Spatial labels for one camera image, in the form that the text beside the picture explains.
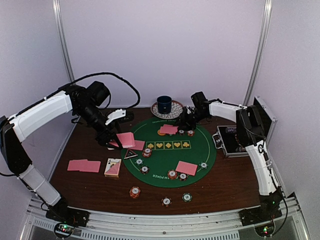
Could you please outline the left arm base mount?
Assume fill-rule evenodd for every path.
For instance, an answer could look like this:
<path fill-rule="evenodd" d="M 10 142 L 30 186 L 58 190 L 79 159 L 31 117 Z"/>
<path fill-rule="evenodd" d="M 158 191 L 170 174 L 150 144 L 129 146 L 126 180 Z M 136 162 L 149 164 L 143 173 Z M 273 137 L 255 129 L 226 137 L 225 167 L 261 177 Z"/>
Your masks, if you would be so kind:
<path fill-rule="evenodd" d="M 76 228 L 86 227 L 89 221 L 90 213 L 85 210 L 67 208 L 66 214 L 58 214 L 53 210 L 47 210 L 45 217 L 56 221 L 53 227 L 53 233 L 60 239 L 70 237 Z"/>

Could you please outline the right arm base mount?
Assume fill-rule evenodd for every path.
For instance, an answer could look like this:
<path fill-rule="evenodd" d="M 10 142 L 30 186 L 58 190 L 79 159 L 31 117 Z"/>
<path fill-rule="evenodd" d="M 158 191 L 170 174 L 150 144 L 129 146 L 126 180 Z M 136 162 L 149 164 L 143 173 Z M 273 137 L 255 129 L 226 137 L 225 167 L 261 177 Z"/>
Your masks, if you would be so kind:
<path fill-rule="evenodd" d="M 255 233 L 262 238 L 271 237 L 276 232 L 275 219 L 282 216 L 280 210 L 271 215 L 263 214 L 260 207 L 243 209 L 238 212 L 243 226 L 254 226 Z"/>

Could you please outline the red 5 chip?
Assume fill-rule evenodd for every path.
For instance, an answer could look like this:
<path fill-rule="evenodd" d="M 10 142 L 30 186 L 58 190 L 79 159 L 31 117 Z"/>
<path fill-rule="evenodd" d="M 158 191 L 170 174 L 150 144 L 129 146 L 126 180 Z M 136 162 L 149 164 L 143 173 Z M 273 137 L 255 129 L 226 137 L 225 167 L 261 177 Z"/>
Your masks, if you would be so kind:
<path fill-rule="evenodd" d="M 176 179 L 178 177 L 178 173 L 175 170 L 169 170 L 167 172 L 167 176 L 169 179 L 173 180 Z"/>
<path fill-rule="evenodd" d="M 152 155 L 152 149 L 150 148 L 145 148 L 142 152 L 142 156 L 145 157 L 145 158 L 148 158 Z"/>
<path fill-rule="evenodd" d="M 195 131 L 194 130 L 188 130 L 186 133 L 187 133 L 187 135 L 189 137 L 193 137 L 195 135 Z"/>

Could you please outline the red orange chip stack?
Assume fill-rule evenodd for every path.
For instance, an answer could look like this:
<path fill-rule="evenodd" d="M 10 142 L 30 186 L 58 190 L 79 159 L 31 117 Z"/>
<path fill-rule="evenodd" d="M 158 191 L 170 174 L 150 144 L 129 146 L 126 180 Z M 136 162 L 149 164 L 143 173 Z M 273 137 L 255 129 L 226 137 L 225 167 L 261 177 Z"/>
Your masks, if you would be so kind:
<path fill-rule="evenodd" d="M 141 190 L 138 186 L 133 186 L 130 191 L 129 195 L 131 198 L 136 199 L 140 196 Z"/>

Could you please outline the red card pulled from deck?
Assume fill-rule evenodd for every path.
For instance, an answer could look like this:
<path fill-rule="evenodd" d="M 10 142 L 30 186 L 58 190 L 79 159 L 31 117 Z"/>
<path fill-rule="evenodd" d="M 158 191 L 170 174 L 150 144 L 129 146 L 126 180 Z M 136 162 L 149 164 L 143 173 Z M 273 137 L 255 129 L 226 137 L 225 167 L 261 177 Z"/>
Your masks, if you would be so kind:
<path fill-rule="evenodd" d="M 135 146 L 131 147 L 132 150 L 142 151 L 145 147 L 145 141 L 143 140 L 135 140 Z"/>

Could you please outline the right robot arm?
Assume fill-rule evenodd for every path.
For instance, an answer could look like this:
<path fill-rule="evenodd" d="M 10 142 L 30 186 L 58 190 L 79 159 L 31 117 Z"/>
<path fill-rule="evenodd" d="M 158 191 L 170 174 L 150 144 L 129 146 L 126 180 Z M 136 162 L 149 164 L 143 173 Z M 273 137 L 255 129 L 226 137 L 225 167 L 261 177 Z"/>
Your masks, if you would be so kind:
<path fill-rule="evenodd" d="M 274 176 L 269 158 L 265 129 L 256 106 L 227 103 L 220 99 L 208 100 L 202 91 L 191 96 L 194 107 L 182 108 L 175 125 L 179 130 L 195 130 L 199 121 L 220 117 L 236 123 L 238 143 L 247 151 L 258 180 L 260 206 L 256 210 L 259 220 L 268 220 L 283 199 L 280 185 Z"/>

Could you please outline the dealt red card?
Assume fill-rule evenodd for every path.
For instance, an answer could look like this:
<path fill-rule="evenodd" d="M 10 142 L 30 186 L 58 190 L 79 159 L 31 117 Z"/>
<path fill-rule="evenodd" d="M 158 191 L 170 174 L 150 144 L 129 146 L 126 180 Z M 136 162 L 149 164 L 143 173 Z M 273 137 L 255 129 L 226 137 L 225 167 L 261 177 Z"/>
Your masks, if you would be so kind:
<path fill-rule="evenodd" d="M 87 173 L 98 173 L 100 171 L 100 161 L 85 161 L 82 163 L 79 171 Z"/>
<path fill-rule="evenodd" d="M 68 163 L 67 171 L 83 172 L 87 167 L 87 163 L 87 159 L 70 160 Z"/>

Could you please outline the orange big blind button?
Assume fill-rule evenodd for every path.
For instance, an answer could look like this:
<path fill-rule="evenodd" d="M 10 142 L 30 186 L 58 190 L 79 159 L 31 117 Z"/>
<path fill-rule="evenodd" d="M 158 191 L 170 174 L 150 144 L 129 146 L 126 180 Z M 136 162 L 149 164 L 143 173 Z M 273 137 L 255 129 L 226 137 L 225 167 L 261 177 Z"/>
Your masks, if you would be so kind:
<path fill-rule="evenodd" d="M 165 133 L 160 132 L 160 130 L 157 131 L 157 134 L 158 134 L 159 136 L 164 136 L 164 135 L 166 135 Z"/>

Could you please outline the red backed card deck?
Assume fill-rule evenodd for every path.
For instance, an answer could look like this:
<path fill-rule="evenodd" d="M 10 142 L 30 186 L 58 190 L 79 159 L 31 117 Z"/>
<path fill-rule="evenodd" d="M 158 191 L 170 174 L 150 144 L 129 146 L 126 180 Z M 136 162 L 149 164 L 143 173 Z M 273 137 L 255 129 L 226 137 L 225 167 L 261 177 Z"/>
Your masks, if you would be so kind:
<path fill-rule="evenodd" d="M 116 137 L 118 138 L 118 141 L 121 143 L 121 146 L 119 146 L 115 140 L 112 140 L 107 144 L 108 148 L 121 150 L 136 146 L 134 134 L 132 132 L 117 133 Z"/>

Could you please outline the black triangular all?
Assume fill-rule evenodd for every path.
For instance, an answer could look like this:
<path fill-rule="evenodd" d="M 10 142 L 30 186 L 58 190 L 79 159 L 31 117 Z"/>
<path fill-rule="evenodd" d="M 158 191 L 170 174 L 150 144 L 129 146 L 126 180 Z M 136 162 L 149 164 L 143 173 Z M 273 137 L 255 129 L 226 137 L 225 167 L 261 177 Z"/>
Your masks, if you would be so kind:
<path fill-rule="evenodd" d="M 131 149 L 128 149 L 123 157 L 124 160 L 131 159 L 137 157 L 138 154 Z"/>

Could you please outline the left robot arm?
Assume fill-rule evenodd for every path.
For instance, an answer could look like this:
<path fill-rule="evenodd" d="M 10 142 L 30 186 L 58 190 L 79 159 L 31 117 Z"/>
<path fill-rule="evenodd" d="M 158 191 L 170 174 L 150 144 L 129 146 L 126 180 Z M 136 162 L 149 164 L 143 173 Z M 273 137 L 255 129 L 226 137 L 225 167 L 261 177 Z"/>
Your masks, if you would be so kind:
<path fill-rule="evenodd" d="M 109 89 L 95 81 L 89 87 L 77 84 L 65 85 L 56 93 L 36 102 L 25 110 L 7 118 L 0 119 L 0 151 L 9 170 L 31 188 L 47 205 L 53 207 L 52 213 L 61 222 L 72 218 L 72 211 L 64 205 L 62 195 L 48 182 L 34 166 L 22 143 L 35 131 L 55 118 L 69 112 L 79 116 L 93 128 L 96 141 L 103 147 L 122 149 L 116 132 L 120 124 L 132 121 L 134 113 L 126 109 L 117 109 L 104 115 L 99 106 L 109 96 Z"/>

